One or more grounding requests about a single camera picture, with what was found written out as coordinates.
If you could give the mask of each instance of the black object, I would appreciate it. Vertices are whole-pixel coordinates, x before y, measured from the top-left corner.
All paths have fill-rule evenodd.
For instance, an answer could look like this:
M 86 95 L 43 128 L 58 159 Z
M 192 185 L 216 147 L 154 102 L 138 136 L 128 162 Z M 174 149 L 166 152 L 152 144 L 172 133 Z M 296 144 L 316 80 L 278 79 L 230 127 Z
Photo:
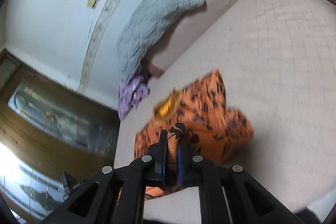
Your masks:
M 41 224 L 141 224 L 146 186 L 169 187 L 176 181 L 167 173 L 166 151 L 167 134 L 162 131 L 159 143 L 148 149 L 151 157 L 110 168 L 109 173 L 97 172 Z M 183 138 L 178 154 L 183 186 L 199 187 L 202 224 L 229 224 L 230 219 L 233 223 L 302 223 L 246 171 L 219 167 L 200 156 L 193 160 L 197 152 Z
M 336 204 L 331 209 L 330 213 L 325 218 L 322 224 L 336 224 Z
M 18 224 L 15 216 L 7 206 L 6 201 L 0 195 L 0 223 L 1 224 Z
M 321 224 L 317 216 L 307 208 L 295 213 L 295 215 L 301 219 L 304 224 Z
M 71 196 L 74 193 L 74 191 L 76 191 L 81 185 L 87 182 L 87 180 L 81 180 L 80 182 L 77 183 L 75 177 L 71 176 L 67 172 L 64 172 L 61 175 L 61 182 L 63 184 L 65 193 L 68 196 Z

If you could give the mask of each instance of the decorative wall border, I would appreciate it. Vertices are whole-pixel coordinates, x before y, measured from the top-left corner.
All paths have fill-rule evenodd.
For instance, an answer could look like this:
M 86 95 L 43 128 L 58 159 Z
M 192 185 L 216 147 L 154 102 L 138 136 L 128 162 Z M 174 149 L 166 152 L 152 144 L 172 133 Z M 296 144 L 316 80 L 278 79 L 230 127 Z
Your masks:
M 106 26 L 110 21 L 110 18 L 118 6 L 120 0 L 106 0 L 102 11 L 97 19 L 96 25 L 93 29 L 92 35 L 90 37 L 89 45 L 86 50 L 86 55 L 83 63 L 81 81 L 78 87 L 80 93 L 84 93 L 89 82 L 89 76 L 95 58 L 98 45 L 105 32 Z

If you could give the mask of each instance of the wooden door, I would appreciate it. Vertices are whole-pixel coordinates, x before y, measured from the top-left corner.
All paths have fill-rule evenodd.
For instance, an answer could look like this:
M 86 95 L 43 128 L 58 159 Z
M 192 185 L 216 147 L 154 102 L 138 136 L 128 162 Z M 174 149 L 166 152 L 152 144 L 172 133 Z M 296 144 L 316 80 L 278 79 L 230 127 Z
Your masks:
M 113 166 L 120 123 L 115 111 L 64 89 L 22 64 L 0 92 L 0 142 L 33 169 L 60 181 L 64 171 L 81 180 L 105 165 Z M 92 131 L 90 138 L 94 139 L 97 132 L 102 147 L 106 147 L 104 132 L 108 132 L 108 153 L 99 148 L 85 149 L 83 143 L 73 143 L 64 136 L 63 132 L 77 134 L 82 124 L 78 134 Z

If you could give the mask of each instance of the black cloth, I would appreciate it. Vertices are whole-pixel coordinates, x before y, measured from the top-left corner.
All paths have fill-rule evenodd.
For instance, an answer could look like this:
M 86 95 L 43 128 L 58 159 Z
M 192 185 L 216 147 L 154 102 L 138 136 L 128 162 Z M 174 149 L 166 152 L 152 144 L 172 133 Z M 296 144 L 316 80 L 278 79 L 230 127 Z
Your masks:
M 143 224 L 164 224 L 164 223 L 152 221 L 152 220 L 143 220 Z
M 304 209 L 295 213 L 295 215 L 304 223 L 304 224 L 321 224 L 320 220 L 316 217 L 316 215 L 309 211 L 308 209 Z
M 330 213 L 322 224 L 336 224 L 336 204 L 331 209 Z
M 0 223 L 19 224 L 1 194 L 0 194 Z

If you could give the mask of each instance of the leopard print fabric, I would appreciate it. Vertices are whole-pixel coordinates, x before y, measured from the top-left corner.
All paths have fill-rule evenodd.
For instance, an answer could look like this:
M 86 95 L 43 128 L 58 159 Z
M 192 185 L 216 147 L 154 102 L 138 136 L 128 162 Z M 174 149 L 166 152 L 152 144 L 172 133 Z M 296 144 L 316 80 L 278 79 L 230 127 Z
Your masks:
M 161 130 L 169 131 L 178 123 L 183 123 L 187 143 L 193 145 L 197 152 L 216 165 L 226 161 L 231 153 L 247 143 L 253 137 L 253 129 L 246 116 L 239 110 L 226 106 L 226 91 L 218 70 L 199 78 L 183 90 L 175 111 L 164 121 L 152 117 L 147 125 L 135 137 L 134 158 L 146 155 L 148 147 L 158 143 Z M 177 143 L 168 142 L 168 168 L 177 169 Z M 173 189 L 146 189 L 146 197 L 153 198 L 178 191 Z

